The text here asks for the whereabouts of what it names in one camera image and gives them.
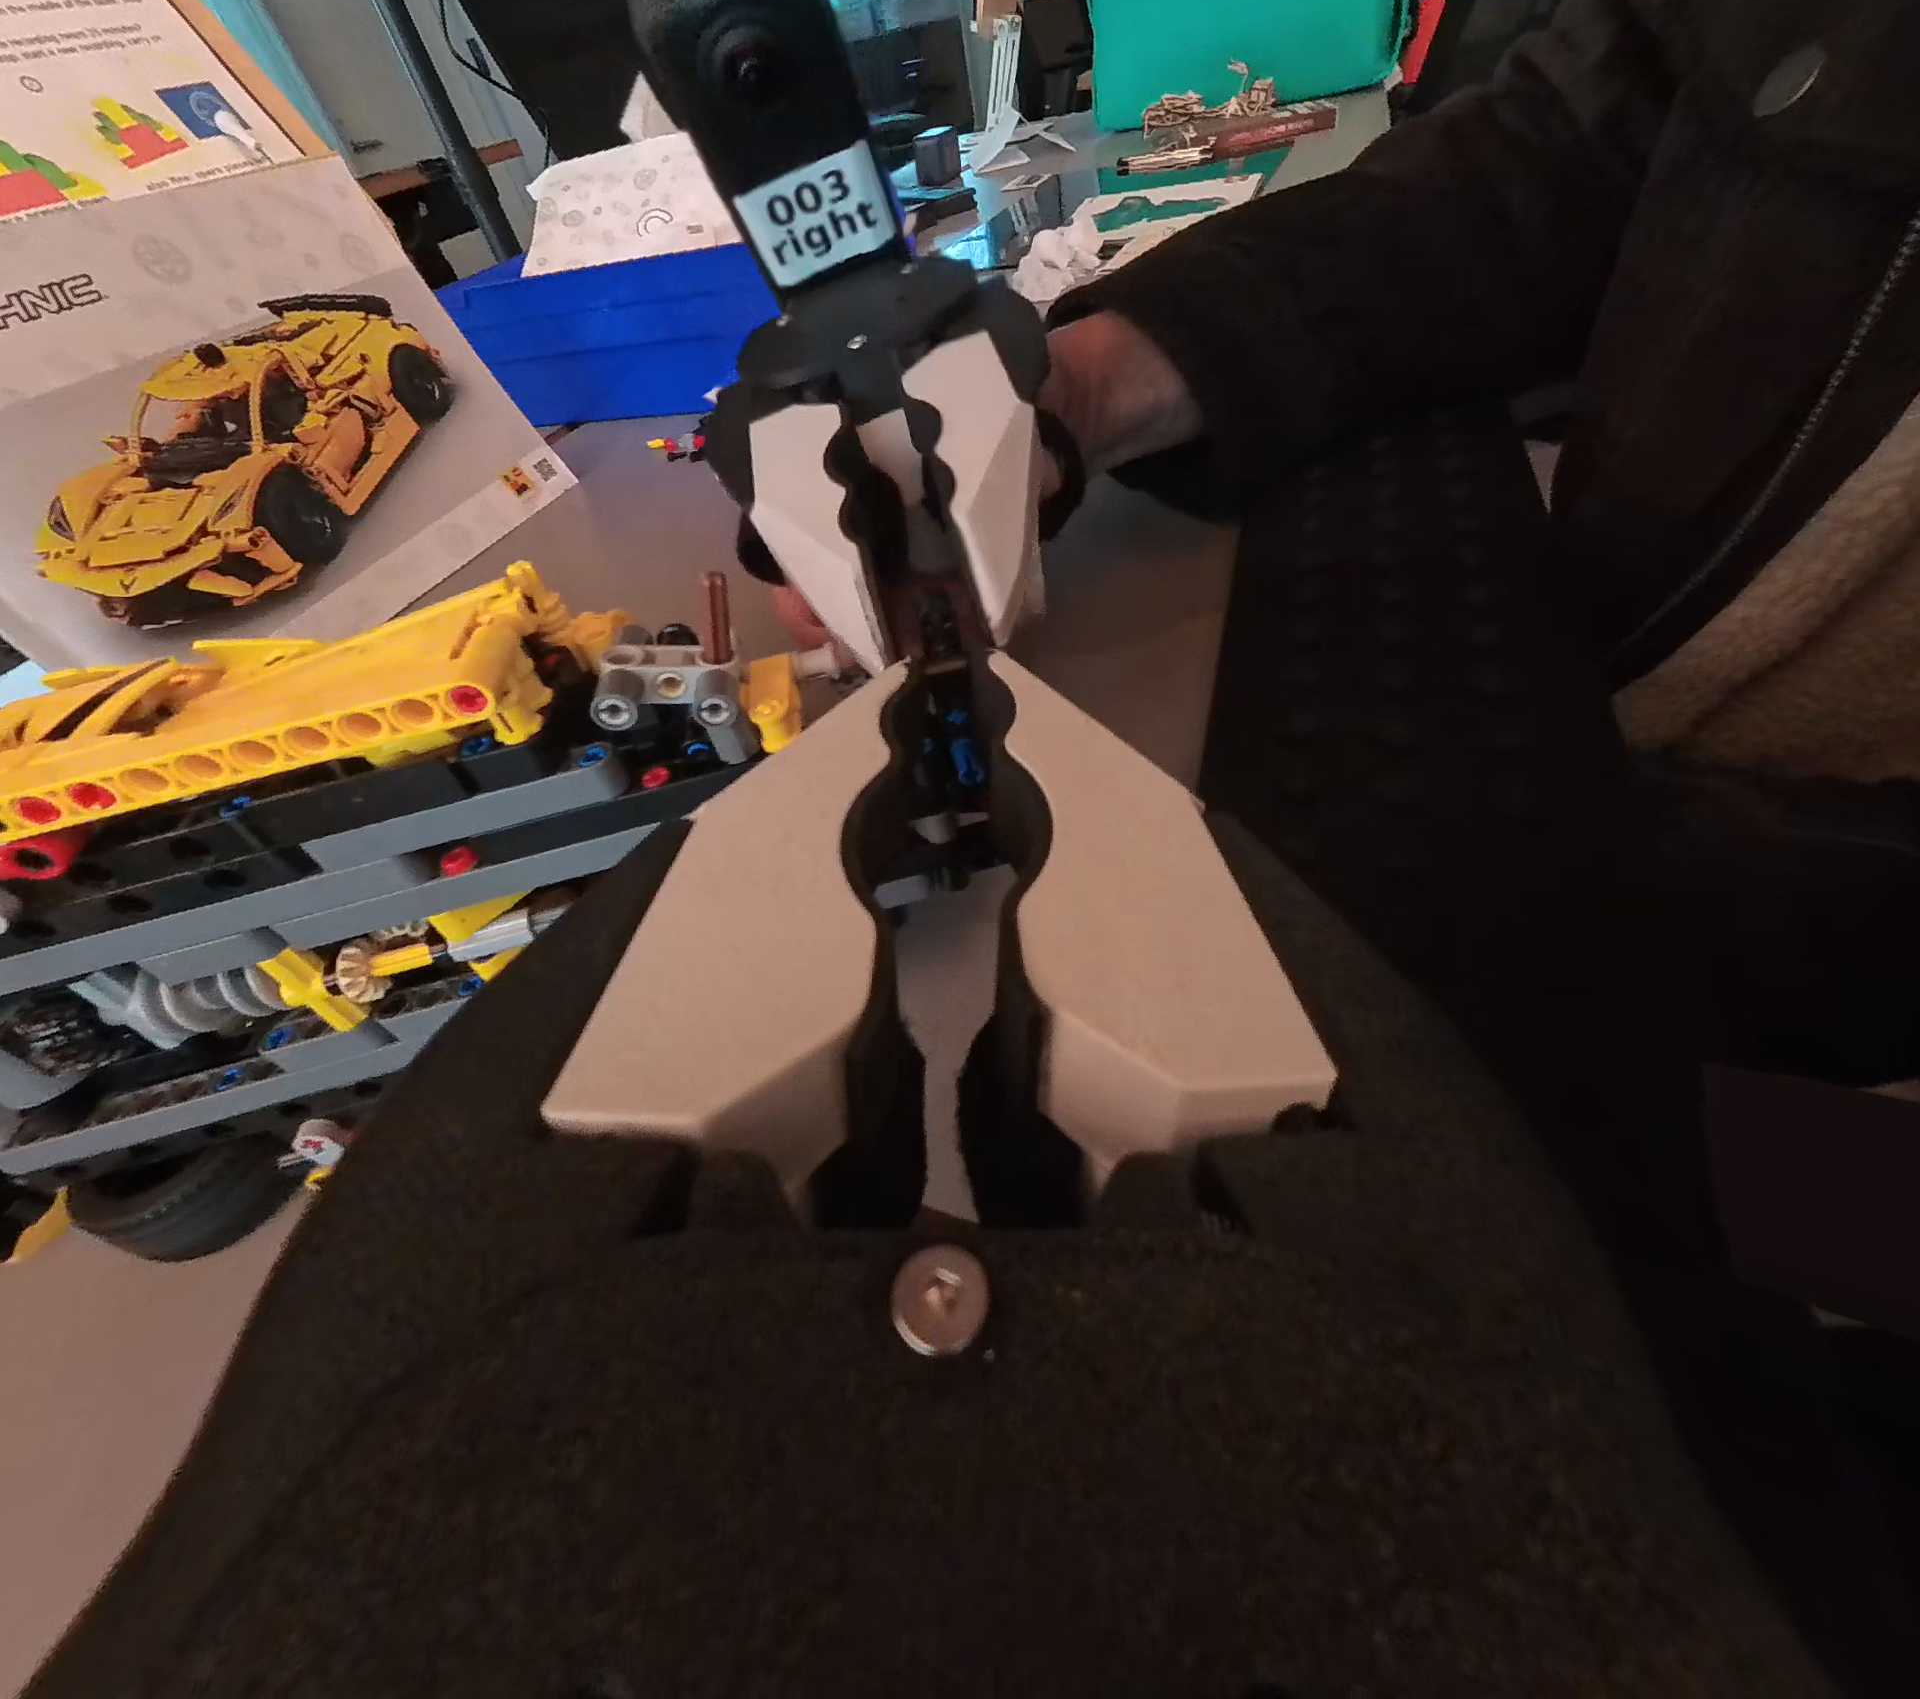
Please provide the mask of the white car instruction booklet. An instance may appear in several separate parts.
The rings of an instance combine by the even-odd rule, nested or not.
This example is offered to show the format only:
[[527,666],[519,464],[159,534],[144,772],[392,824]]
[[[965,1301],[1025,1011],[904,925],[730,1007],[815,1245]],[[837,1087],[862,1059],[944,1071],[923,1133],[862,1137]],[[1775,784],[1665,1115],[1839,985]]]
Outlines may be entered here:
[[574,486],[335,160],[4,222],[2,630],[343,638]]

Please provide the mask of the black grey brick assembly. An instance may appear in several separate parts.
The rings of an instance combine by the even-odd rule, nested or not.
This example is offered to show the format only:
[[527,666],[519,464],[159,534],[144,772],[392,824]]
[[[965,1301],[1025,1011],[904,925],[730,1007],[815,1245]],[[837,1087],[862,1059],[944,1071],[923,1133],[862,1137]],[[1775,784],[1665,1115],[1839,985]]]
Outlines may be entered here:
[[896,596],[905,678],[883,712],[889,770],[879,792],[876,888],[900,911],[1013,868],[1025,852],[1018,800],[996,788],[1011,726],[980,612],[958,580],[917,578]]

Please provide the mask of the grey metal post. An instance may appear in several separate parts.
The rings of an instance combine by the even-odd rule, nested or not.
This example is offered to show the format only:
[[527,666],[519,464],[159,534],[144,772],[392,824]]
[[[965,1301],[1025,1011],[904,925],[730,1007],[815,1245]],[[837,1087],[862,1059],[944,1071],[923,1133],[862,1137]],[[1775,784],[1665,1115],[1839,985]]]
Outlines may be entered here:
[[464,196],[471,218],[488,242],[491,258],[506,262],[521,254],[521,242],[490,170],[476,152],[465,122],[446,88],[425,36],[420,32],[408,0],[372,0],[406,76],[423,106],[442,146],[448,170]]

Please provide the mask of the blue plastic bin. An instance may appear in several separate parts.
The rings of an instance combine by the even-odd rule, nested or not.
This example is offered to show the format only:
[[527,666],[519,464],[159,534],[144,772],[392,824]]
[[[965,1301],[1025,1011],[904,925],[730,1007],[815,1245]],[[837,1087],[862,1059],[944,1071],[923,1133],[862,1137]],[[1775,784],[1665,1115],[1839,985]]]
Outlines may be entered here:
[[545,274],[512,260],[437,300],[540,428],[702,418],[747,336],[777,314],[741,244]]

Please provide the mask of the person's black jacket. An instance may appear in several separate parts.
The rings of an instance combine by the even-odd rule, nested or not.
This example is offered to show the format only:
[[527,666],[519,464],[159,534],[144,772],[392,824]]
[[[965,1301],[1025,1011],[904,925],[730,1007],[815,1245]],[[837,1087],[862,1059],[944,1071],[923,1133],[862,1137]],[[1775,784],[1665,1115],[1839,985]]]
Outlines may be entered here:
[[1915,1695],[1915,0],[1561,0],[1477,94],[1553,206],[1552,520],[1726,1015],[1735,1265],[1811,1313]]

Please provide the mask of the crumpled white paper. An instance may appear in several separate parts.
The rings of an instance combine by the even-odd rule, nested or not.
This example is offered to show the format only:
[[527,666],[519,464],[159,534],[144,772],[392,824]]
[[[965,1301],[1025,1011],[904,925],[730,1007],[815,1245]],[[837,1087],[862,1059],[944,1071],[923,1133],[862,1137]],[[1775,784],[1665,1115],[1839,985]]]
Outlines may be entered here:
[[1011,272],[1013,290],[1045,310],[1075,288],[1090,284],[1106,262],[1104,236],[1095,222],[1074,218],[1036,232]]

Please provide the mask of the white printed paper sheets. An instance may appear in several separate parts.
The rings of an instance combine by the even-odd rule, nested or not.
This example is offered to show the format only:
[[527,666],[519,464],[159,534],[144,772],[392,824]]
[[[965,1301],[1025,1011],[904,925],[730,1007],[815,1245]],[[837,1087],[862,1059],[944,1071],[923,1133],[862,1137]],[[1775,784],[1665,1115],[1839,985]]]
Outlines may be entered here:
[[618,132],[612,150],[559,162],[534,182],[526,276],[744,244],[700,152],[644,76],[633,80]]

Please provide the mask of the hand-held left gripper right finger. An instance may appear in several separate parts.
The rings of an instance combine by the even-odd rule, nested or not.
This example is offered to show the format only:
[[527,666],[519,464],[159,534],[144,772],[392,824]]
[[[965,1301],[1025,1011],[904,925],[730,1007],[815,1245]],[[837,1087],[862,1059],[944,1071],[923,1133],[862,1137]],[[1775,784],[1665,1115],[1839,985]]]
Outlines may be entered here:
[[1336,1067],[1188,790],[1010,656],[974,670],[1011,876],[963,1063],[981,1223],[1077,1223],[1125,1159],[1324,1113]]

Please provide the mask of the wooden gear model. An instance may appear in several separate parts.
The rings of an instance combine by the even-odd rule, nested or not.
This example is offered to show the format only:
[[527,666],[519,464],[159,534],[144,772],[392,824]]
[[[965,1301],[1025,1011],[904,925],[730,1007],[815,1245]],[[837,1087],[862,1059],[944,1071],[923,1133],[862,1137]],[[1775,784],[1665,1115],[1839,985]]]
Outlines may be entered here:
[[1253,78],[1246,64],[1230,62],[1237,90],[1220,104],[1200,92],[1164,94],[1143,108],[1143,148],[1115,158],[1118,176],[1164,176],[1246,162],[1283,152],[1338,126],[1332,100],[1281,102],[1278,86]]

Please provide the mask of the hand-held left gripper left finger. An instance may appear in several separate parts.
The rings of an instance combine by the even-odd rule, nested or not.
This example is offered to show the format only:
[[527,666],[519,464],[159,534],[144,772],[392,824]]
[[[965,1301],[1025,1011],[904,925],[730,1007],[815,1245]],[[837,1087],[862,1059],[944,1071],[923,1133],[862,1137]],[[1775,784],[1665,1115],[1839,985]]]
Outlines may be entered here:
[[909,1223],[923,1057],[865,854],[896,816],[900,662],[707,800],[541,1103],[568,1135],[760,1157],[815,1223]]

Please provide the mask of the black dimpled mat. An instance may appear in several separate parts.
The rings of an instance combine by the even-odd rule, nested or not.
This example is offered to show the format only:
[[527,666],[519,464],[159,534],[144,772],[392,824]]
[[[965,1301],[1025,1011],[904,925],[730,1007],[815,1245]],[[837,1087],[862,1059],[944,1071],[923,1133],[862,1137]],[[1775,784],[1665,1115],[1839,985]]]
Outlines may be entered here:
[[1672,1445],[1664,1311],[1724,1267],[1715,1019],[1521,450],[1350,450],[1233,578],[1201,796],[1339,1069],[1192,1169],[1301,1305],[1260,1339],[1406,1451]]

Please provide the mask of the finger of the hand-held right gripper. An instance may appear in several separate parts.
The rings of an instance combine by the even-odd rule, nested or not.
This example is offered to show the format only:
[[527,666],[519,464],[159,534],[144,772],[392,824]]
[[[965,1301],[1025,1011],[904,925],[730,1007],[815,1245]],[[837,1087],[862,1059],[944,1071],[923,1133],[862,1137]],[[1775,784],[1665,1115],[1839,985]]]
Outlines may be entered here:
[[755,416],[746,428],[751,498],[747,520],[789,590],[862,668],[889,668],[893,638],[885,630],[872,562],[843,526],[849,488],[828,458],[851,438],[839,406],[792,404]]
[[941,342],[901,374],[916,492],[981,644],[1010,646],[1040,568],[1042,442],[1033,400],[996,340]]

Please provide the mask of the colourful printed board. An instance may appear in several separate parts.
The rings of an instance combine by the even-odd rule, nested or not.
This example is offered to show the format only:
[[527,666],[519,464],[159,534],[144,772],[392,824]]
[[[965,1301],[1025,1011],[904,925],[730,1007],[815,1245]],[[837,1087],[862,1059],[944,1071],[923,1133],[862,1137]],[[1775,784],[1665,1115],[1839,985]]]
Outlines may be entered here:
[[2,216],[323,154],[200,0],[2,0]]

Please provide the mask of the yellow toy brick car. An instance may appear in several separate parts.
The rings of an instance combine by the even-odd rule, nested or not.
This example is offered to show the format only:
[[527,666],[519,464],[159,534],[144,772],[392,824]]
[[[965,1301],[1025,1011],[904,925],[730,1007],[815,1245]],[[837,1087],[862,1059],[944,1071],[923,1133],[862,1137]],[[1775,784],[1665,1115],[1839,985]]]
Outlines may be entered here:
[[727,582],[649,634],[503,578],[4,706],[4,1261],[177,1263],[316,1187],[420,1049],[657,826],[803,726]]

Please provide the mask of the person's right hand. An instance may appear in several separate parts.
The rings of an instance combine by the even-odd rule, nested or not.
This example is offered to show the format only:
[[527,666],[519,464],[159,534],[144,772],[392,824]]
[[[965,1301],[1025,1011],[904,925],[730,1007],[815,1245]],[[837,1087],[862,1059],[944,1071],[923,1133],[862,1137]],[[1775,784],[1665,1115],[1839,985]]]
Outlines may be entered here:
[[1132,322],[1099,312],[1051,328],[1040,408],[1072,438],[1085,474],[1195,442],[1204,416],[1172,360]]

